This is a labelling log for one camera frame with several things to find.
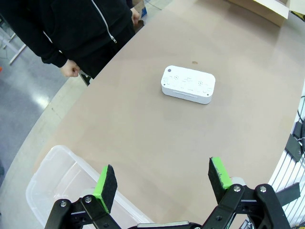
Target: zipper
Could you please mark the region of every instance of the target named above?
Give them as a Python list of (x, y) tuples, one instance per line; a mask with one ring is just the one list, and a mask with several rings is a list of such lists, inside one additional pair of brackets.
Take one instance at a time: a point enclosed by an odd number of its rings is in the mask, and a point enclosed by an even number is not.
[(109, 31), (109, 27), (108, 27), (108, 24), (106, 22), (106, 19), (104, 18), (104, 15), (102, 14), (102, 12), (100, 11), (100, 9), (97, 7), (97, 5), (95, 4), (94, 0), (91, 0), (92, 4), (94, 5), (94, 7), (96, 8), (96, 10), (99, 12), (101, 18), (103, 19), (105, 25), (106, 25), (106, 28), (107, 28), (107, 32), (111, 38), (111, 40), (113, 40), (114, 43), (117, 43), (116, 39), (111, 35), (110, 31)]

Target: green tape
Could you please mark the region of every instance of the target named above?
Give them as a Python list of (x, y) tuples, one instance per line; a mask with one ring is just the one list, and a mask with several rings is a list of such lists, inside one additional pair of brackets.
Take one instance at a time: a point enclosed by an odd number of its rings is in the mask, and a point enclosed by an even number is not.
[(229, 177), (227, 170), (225, 169), (220, 157), (212, 157), (212, 162), (216, 168), (219, 180), (222, 183), (223, 188), (224, 189), (229, 188), (233, 183), (232, 183), (232, 180)]
[(106, 204), (105, 204), (105, 202), (104, 202), (104, 200), (103, 200), (103, 198), (102, 198), (102, 192), (103, 192), (103, 188), (104, 188), (104, 185), (105, 185), (105, 180), (106, 180), (106, 177), (107, 177), (107, 171), (108, 171), (108, 166), (105, 166), (103, 168), (103, 171), (102, 171), (101, 175), (100, 175), (99, 181), (96, 184), (93, 195), (102, 202), (102, 205), (103, 205), (105, 211), (107, 213), (110, 213)]

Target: translucent plastic bin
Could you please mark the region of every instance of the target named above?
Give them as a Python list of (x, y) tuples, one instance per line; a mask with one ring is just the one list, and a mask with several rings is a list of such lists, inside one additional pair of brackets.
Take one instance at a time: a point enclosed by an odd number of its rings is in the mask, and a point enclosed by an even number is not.
[[(38, 221), (45, 227), (56, 200), (64, 198), (75, 202), (79, 197), (90, 194), (84, 192), (94, 188), (99, 177), (98, 172), (70, 149), (55, 146), (30, 180), (26, 199)], [(118, 191), (115, 194), (111, 216), (122, 229), (138, 223), (152, 222)]]

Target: white device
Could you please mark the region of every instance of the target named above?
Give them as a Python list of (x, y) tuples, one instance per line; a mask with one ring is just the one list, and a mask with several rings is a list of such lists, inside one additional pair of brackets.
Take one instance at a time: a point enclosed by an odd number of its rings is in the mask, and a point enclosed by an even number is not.
[(214, 92), (215, 77), (192, 69), (168, 66), (161, 79), (162, 92), (166, 95), (208, 104)]

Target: black pants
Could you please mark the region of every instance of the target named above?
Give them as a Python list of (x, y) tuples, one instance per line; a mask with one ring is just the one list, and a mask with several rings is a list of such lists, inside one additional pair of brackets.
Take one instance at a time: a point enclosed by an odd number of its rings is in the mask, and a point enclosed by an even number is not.
[(131, 21), (119, 35), (115, 36), (117, 43), (110, 41), (90, 55), (74, 61), (87, 75), (95, 78), (134, 34), (133, 23)]

